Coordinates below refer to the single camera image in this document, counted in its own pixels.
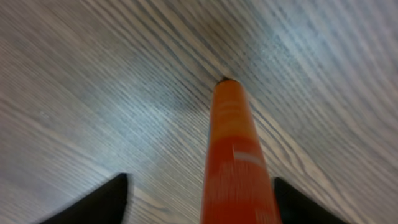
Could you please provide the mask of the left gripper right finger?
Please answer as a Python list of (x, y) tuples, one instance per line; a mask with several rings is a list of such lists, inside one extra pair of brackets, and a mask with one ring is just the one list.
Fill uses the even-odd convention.
[(347, 224), (280, 177), (273, 179), (283, 224)]

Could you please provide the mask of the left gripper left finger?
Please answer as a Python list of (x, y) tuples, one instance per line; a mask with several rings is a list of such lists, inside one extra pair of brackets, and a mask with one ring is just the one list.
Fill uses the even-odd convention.
[(128, 174), (120, 173), (40, 224), (122, 224), (128, 206)]

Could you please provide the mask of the orange tablet tube white cap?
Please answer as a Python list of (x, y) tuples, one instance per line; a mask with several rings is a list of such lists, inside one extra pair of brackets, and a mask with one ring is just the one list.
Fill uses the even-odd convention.
[(224, 79), (213, 90), (201, 223), (280, 223), (244, 88)]

